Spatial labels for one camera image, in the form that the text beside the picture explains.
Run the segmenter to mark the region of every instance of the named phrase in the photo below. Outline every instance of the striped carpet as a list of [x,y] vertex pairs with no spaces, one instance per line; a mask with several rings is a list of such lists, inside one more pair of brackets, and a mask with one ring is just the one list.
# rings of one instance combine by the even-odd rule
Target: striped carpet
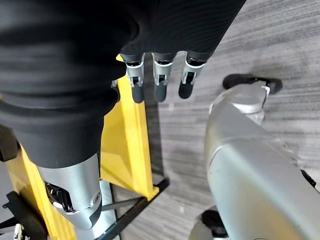
[[[265,105],[263,126],[287,142],[320,183],[320,1],[248,0],[201,73],[192,96],[178,97],[184,54],[175,58],[166,100],[153,100],[145,61],[145,103],[153,170],[171,185],[124,231],[124,240],[187,240],[212,205],[203,158],[209,104],[231,73],[283,80]],[[130,197],[116,190],[117,199]]]

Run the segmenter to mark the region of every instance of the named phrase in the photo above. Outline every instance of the yellow metal stand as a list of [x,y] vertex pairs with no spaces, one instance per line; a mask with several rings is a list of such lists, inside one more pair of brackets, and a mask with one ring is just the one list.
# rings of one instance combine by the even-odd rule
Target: yellow metal stand
[[[101,178],[141,194],[150,201],[153,186],[145,104],[134,103],[127,77],[118,80],[121,100],[104,118],[101,139]],[[75,240],[73,225],[50,204],[37,167],[22,149],[6,162],[14,190],[42,216],[55,240]]]
[[22,149],[15,159],[6,162],[14,190],[37,211],[54,240],[75,240],[74,226],[49,202],[38,169]]
[[121,99],[104,118],[101,178],[149,201],[159,189],[152,181],[145,103],[133,101],[126,76],[117,82]]

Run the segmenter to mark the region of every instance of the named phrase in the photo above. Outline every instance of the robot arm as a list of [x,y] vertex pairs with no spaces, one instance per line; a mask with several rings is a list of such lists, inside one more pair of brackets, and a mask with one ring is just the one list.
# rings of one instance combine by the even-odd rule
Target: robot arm
[[189,97],[244,3],[0,0],[0,123],[13,129],[49,200],[74,225],[90,229],[100,215],[101,134],[118,100],[116,79],[127,66],[142,102],[143,55],[154,53],[161,102],[173,58],[187,51],[179,92]]
[[260,82],[239,84],[212,105],[205,157],[216,208],[232,240],[318,239],[319,192],[298,157],[259,126],[267,96]]

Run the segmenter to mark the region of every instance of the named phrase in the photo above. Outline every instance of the silver metal joint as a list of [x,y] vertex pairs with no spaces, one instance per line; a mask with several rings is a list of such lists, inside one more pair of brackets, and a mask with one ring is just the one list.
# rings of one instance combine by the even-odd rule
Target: silver metal joint
[[197,77],[200,75],[202,69],[205,66],[205,62],[199,65],[195,65],[188,62],[188,56],[186,56],[184,60],[184,67],[182,71],[182,79],[181,82],[183,84],[191,84],[194,85]]
[[153,78],[154,78],[155,85],[159,86],[160,82],[163,82],[164,86],[168,85],[173,60],[162,61],[160,59],[157,59],[153,53],[152,53],[152,57],[153,57]]
[[137,84],[142,87],[145,77],[145,67],[144,67],[145,53],[143,54],[141,60],[125,62],[126,64],[126,74],[130,82],[131,87],[135,87]]
[[51,204],[77,228],[92,228],[102,208],[98,155],[68,167],[37,168]]

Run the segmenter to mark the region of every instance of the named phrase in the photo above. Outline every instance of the screw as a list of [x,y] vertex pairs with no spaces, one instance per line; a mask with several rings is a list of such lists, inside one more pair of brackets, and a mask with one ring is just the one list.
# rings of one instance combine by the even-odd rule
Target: screw
[[95,196],[94,200],[93,200],[93,203],[95,204],[96,202],[98,202],[99,198],[101,196],[101,193],[98,192],[98,194]]

